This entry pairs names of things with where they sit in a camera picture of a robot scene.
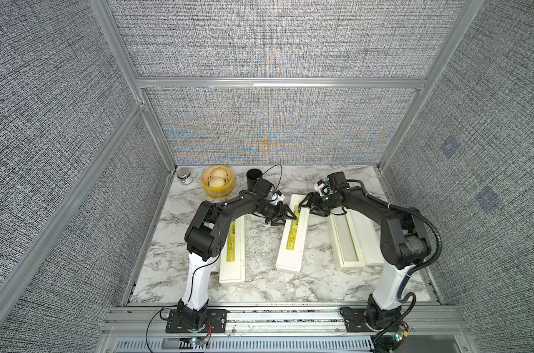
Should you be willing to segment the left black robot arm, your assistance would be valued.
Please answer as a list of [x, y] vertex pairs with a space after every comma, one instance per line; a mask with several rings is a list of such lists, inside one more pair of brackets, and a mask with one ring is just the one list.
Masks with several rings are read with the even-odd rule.
[[297, 219], [284, 202], [273, 203], [263, 192], [242, 191], [227, 202], [202, 202], [190, 222], [184, 237], [189, 253], [187, 285], [177, 304], [182, 323], [189, 329], [201, 329], [206, 322], [212, 265], [220, 258], [232, 222], [252, 213], [271, 225]]

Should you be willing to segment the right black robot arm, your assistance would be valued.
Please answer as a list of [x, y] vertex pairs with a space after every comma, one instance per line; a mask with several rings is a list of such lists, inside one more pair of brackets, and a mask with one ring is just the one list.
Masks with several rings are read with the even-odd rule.
[[407, 315], [402, 305], [415, 294], [403, 292], [412, 275], [427, 267], [440, 254], [431, 254], [427, 228], [432, 224], [420, 211], [400, 207], [374, 196], [358, 179], [348, 179], [341, 171], [318, 182], [299, 203], [316, 216], [328, 217], [336, 208], [356, 211], [380, 226], [380, 254], [385, 264], [377, 289], [369, 296], [365, 323], [379, 334], [400, 323]]

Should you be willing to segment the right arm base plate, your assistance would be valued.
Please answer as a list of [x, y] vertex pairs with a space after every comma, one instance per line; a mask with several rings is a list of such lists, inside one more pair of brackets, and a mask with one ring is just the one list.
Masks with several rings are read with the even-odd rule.
[[383, 332], [385, 329], [399, 326], [405, 318], [401, 307], [393, 310], [383, 310], [379, 307], [341, 307], [339, 313], [347, 332]]

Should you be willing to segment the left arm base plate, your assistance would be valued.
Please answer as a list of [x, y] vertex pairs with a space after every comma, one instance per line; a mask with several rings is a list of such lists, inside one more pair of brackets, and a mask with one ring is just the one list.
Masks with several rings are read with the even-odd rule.
[[208, 310], [200, 327], [191, 325], [184, 320], [178, 310], [172, 310], [168, 314], [165, 332], [168, 334], [205, 334], [225, 333], [227, 326], [227, 310]]

